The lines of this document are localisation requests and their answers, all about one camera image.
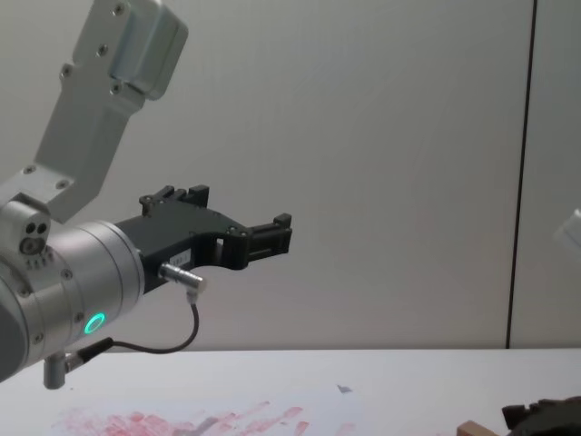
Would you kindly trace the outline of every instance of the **label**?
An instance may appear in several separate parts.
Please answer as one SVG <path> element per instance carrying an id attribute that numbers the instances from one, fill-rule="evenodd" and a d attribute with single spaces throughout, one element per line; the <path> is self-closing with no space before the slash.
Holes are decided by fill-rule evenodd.
<path id="1" fill-rule="evenodd" d="M 186 250 L 185 252 L 176 254 L 170 258 L 170 264 L 177 267 L 182 267 L 186 263 L 192 261 L 192 250 Z"/>

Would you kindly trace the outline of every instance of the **black object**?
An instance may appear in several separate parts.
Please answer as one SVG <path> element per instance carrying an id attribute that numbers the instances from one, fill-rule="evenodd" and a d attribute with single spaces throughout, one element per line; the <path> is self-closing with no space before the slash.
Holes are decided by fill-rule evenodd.
<path id="1" fill-rule="evenodd" d="M 88 347 L 82 348 L 77 352 L 77 355 L 81 358 L 83 363 L 87 363 L 102 352 L 108 351 L 111 347 L 113 347 L 113 339 L 105 338 L 99 342 L 89 345 Z"/>
<path id="2" fill-rule="evenodd" d="M 509 436 L 581 436 L 581 397 L 507 406 L 502 413 Z"/>
<path id="3" fill-rule="evenodd" d="M 279 215 L 270 224 L 245 227 L 208 209 L 209 194 L 210 188 L 203 185 L 187 192 L 166 186 L 140 198 L 142 216 L 117 224 L 140 250 L 145 292 L 166 283 L 158 277 L 162 263 L 174 263 L 184 270 L 205 265 L 242 270 L 249 262 L 289 252 L 290 215 Z M 190 260 L 181 263 L 185 253 L 190 254 Z"/>

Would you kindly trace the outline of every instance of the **bolt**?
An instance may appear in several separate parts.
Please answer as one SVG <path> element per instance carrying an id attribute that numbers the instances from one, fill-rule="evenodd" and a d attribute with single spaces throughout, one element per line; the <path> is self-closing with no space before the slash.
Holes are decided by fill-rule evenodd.
<path id="1" fill-rule="evenodd" d="M 24 238 L 20 242 L 20 253 L 32 256 L 40 253 L 44 248 L 44 241 L 40 242 L 32 238 Z"/>
<path id="2" fill-rule="evenodd" d="M 71 270 L 62 270 L 61 277 L 65 280 L 71 280 L 73 278 L 73 272 Z"/>
<path id="3" fill-rule="evenodd" d="M 119 5 L 117 5 L 114 10 L 113 10 L 113 15 L 115 16 L 119 16 L 122 15 L 123 12 L 125 11 L 125 6 L 123 6 L 122 3 L 120 3 Z"/>
<path id="4" fill-rule="evenodd" d="M 99 45 L 99 48 L 97 49 L 97 56 L 99 56 L 99 57 L 105 56 L 107 54 L 108 50 L 109 50 L 109 47 L 107 46 L 107 44 Z"/>
<path id="5" fill-rule="evenodd" d="M 61 77 L 68 77 L 73 72 L 73 68 L 69 64 L 65 64 L 61 70 Z"/>
<path id="6" fill-rule="evenodd" d="M 121 85 L 120 84 L 114 84 L 111 87 L 111 94 L 116 95 L 119 94 L 121 92 Z"/>

